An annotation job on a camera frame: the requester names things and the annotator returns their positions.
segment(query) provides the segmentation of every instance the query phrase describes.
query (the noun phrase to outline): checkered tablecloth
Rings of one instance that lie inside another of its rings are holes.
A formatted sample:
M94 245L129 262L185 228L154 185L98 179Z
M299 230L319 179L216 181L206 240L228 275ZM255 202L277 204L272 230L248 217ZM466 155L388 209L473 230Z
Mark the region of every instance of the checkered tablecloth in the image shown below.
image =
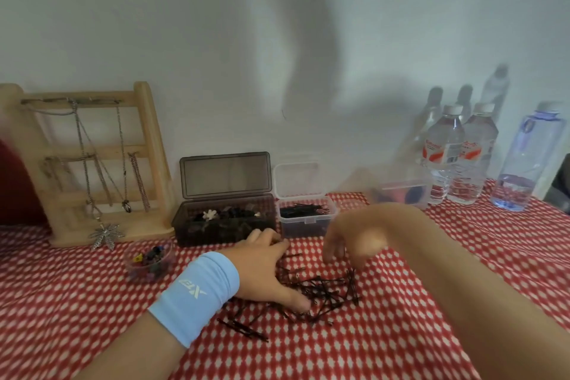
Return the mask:
M481 198L465 207L446 200L426 214L516 290L570 330L570 218L533 199L524 213ZM336 202L358 194L332 194ZM156 284L126 281L122 254L89 247L53 249L48 229L4 228L0 246L0 378L67 379L145 311L197 255L178 250L175 272ZM287 259L301 277L342 275L324 266L322 238L299 239ZM267 313L249 340L216 321L204 328L171 378L191 379L471 379L478 378L451 327L422 283L387 249L357 272L360 306L343 306L333 325L289 324ZM252 304L244 316L253 317Z

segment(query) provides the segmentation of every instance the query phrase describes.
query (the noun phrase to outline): white wall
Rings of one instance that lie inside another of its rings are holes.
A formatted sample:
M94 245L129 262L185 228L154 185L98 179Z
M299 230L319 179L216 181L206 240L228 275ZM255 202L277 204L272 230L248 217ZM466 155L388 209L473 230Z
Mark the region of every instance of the white wall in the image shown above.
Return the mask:
M0 82L150 82L182 156L317 153L329 186L388 160L441 85L479 96L511 66L496 175L520 117L567 99L570 0L0 0Z

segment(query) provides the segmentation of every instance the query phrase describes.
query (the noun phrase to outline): white logo on wristband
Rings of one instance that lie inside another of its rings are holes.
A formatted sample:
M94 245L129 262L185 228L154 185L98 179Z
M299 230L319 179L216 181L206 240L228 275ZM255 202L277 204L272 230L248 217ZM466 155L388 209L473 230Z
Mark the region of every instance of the white logo on wristband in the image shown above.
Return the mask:
M191 295L194 295L194 297L196 297L196 299L198 298L198 295L205 295L206 292L200 290L200 286L193 284L192 281L189 280L179 280L179 283L181 283L184 287L186 287L187 289L189 289L189 292Z

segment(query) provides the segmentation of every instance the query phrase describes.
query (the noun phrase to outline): red and white tablecloth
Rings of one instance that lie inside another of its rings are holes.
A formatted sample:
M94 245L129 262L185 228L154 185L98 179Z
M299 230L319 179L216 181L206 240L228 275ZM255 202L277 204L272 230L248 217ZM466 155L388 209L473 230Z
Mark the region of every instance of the red and white tablecloth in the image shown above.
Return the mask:
M570 330L570 218L533 199L523 213L488 202L446 200L426 214L516 290ZM332 194L334 201L358 194ZM122 254L89 247L53 249L48 229L2 229L0 378L67 379L145 311L183 267L213 247L178 250L175 273L156 284L126 281ZM322 238L298 239L287 259L301 276L336 277L345 262L321 262ZM387 249L357 272L360 306L343 306L326 324L289 324L275 312L256 323L268 343L210 322L171 378L471 379L476 371L422 283ZM255 305L244 312L253 316Z

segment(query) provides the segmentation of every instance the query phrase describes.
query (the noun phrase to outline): light blue sleeve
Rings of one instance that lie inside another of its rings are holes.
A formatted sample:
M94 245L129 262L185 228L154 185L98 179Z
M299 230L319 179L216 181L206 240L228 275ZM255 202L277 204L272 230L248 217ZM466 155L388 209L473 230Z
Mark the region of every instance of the light blue sleeve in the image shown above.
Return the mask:
M219 252L207 252L189 263L148 310L188 348L238 289L234 264Z

